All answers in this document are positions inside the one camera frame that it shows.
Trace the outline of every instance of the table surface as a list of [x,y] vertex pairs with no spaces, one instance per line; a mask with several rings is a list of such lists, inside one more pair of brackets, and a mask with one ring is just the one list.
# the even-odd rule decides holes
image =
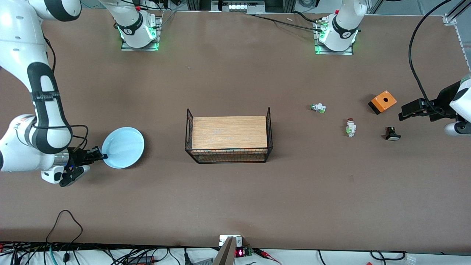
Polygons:
[[[45,22],[69,123],[90,127],[90,147],[135,127],[146,150],[129,169],[95,163],[67,188],[39,172],[0,173],[0,240],[43,241],[69,209],[84,227],[80,242],[215,246],[220,234],[241,234],[263,248],[469,252],[471,139],[446,136],[451,120],[398,121],[401,105],[421,97],[407,61],[419,20],[366,16],[354,56],[316,55],[312,32],[239,13],[177,13],[158,52],[121,52],[106,10]],[[440,17],[422,25],[413,57],[430,98],[468,72]],[[4,132],[33,108],[17,79],[0,79]],[[367,104],[384,90],[398,103],[376,115]],[[319,102],[325,113],[309,110]],[[187,108],[260,116],[268,107],[267,163],[198,165],[184,151]],[[386,141],[387,126],[401,140]],[[50,240],[78,232],[63,216]]]

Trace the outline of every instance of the brown table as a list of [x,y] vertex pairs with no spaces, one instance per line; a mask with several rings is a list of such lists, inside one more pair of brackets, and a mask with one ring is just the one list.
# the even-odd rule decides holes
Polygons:
[[[69,209],[81,242],[215,246],[220,234],[241,234],[264,248],[470,251],[471,139],[446,136],[451,120],[398,121],[401,105],[421,97],[407,61],[419,19],[365,17],[354,56],[315,55],[312,32],[238,13],[177,13],[158,52],[120,52],[106,10],[45,22],[69,123],[90,127],[89,146],[135,127],[146,151],[129,169],[96,163],[68,188],[39,172],[1,173],[0,240],[42,241]],[[413,55],[430,98],[468,72],[440,17],[426,20]],[[0,79],[4,132],[33,109],[17,79]],[[398,103],[375,115],[367,103],[384,90]],[[319,102],[324,114],[308,108]],[[267,163],[198,165],[184,151],[187,108],[259,116],[267,107]],[[387,126],[403,138],[385,141]],[[51,240],[77,232],[63,217]]]

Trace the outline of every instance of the light blue round plate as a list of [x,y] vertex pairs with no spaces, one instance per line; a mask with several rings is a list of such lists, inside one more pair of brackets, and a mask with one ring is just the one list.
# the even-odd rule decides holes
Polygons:
[[103,161],[112,168],[126,168],[136,163],[144,152],[144,137],[131,127],[114,130],[101,148],[108,158]]

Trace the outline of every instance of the orange block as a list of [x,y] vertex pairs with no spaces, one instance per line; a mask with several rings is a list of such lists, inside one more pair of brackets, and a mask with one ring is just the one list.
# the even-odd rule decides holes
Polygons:
[[397,100],[386,90],[372,99],[370,103],[368,103],[368,106],[370,106],[376,114],[380,114],[396,103]]

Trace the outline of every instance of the white surface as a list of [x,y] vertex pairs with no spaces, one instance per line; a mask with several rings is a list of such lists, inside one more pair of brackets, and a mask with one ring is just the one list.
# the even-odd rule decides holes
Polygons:
[[[283,265],[322,265],[319,254],[316,250],[293,250],[293,249],[264,249],[273,258],[277,259]],[[188,255],[190,260],[195,263],[208,258],[215,258],[217,251],[211,248],[189,248]],[[118,258],[129,251],[114,250],[113,256]],[[162,258],[167,250],[159,249],[155,252],[154,256],[158,259]],[[63,265],[62,256],[64,251],[54,252],[54,257],[59,265]],[[112,260],[102,251],[84,250],[76,251],[77,258],[81,265],[111,265]],[[185,264],[183,257],[183,248],[173,248],[171,253],[179,260],[180,264]],[[469,265],[471,264],[470,256],[451,256],[451,255],[434,255],[434,254],[408,254],[410,257],[416,259],[416,265]],[[77,265],[73,254],[70,252],[71,260],[67,262],[68,265]],[[400,254],[384,253],[385,257],[398,257]],[[382,262],[374,260],[370,257],[369,252],[356,252],[356,251],[322,251],[322,258],[327,265],[366,265],[371,262],[373,265],[383,265]],[[0,257],[0,264],[9,264],[11,255]],[[251,262],[256,262],[254,265],[277,265],[276,262],[263,259],[257,255],[252,255],[243,258],[236,258],[235,265],[245,265]],[[155,263],[158,265],[177,265],[177,261],[170,255]],[[401,261],[387,261],[387,265],[404,265],[404,260]],[[30,261],[30,265],[44,265],[43,253],[36,253]],[[53,265],[49,253],[46,252],[46,265]]]
[[136,163],[144,152],[144,137],[131,127],[114,130],[101,148],[108,158],[103,161],[113,168],[125,168]]

